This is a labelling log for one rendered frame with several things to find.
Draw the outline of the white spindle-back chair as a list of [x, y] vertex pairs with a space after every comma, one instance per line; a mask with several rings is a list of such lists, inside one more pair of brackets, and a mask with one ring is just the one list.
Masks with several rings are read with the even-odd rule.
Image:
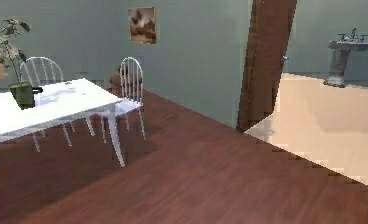
[[[29, 83], [31, 87], [38, 88], [42, 85], [55, 84], [64, 81], [64, 74], [60, 66], [50, 58], [44, 56], [32, 56], [22, 62], [19, 66], [20, 81]], [[40, 106], [40, 94], [34, 94], [33, 107]], [[66, 125], [62, 124], [61, 128], [64, 132], [67, 144], [72, 146]], [[40, 146], [36, 138], [36, 134], [32, 133], [35, 149], [40, 152]]]
[[124, 58], [122, 62], [120, 63], [120, 65], [127, 65], [130, 73], [133, 73], [136, 75], [141, 74], [143, 81], [142, 81], [141, 89], [137, 92], [137, 95], [135, 97], [131, 98], [125, 95], [118, 96], [121, 99], [121, 101], [117, 103], [115, 106], [115, 115], [124, 116], [125, 121], [126, 121], [126, 128], [127, 130], [130, 130], [128, 114], [131, 112], [137, 111], [139, 115], [141, 134], [142, 134], [143, 139], [146, 139], [144, 119], [142, 115], [142, 112], [144, 111], [144, 108], [143, 108], [144, 106], [144, 103], [143, 103], [143, 99], [144, 99], [144, 95], [143, 95], [144, 72], [143, 72], [143, 69], [139, 61], [136, 58], [131, 57], [131, 56]]

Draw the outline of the brown wooden room door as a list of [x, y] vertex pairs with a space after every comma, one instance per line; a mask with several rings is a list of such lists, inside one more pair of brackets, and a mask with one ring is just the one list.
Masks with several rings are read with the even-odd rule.
[[252, 0], [236, 130], [245, 132], [274, 111], [298, 0]]

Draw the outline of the framed brown landscape picture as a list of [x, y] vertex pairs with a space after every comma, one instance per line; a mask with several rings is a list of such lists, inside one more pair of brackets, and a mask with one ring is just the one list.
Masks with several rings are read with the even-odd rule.
[[129, 8], [128, 25], [131, 41], [144, 44], [157, 42], [154, 7]]

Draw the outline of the white dining table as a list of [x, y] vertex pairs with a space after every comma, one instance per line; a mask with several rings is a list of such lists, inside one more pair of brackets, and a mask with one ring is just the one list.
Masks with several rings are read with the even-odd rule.
[[34, 108], [21, 110], [11, 92], [0, 93], [0, 143], [107, 112], [114, 151], [125, 166], [115, 116], [119, 97], [82, 78], [45, 85], [35, 100]]

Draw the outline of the house plant in green pot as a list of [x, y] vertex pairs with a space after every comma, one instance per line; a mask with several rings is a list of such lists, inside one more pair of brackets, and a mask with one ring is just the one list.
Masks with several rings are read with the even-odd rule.
[[27, 56], [22, 49], [11, 43], [11, 40], [21, 35], [23, 31], [29, 33], [30, 25], [15, 18], [0, 18], [0, 22], [3, 24], [0, 31], [0, 65], [4, 68], [12, 68], [16, 77], [16, 82], [9, 84], [8, 88], [20, 109], [33, 108], [35, 102], [32, 85], [22, 79], [19, 68], [21, 63], [26, 62]]

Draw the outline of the grey pedestal sink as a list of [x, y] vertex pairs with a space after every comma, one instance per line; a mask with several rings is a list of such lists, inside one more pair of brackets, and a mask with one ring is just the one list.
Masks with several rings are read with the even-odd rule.
[[352, 52], [363, 52], [368, 50], [368, 41], [365, 38], [368, 33], [357, 34], [353, 28], [349, 34], [339, 33], [338, 40], [331, 40], [328, 48], [333, 51], [330, 71], [323, 84], [326, 86], [345, 88], [344, 74], [349, 56]]

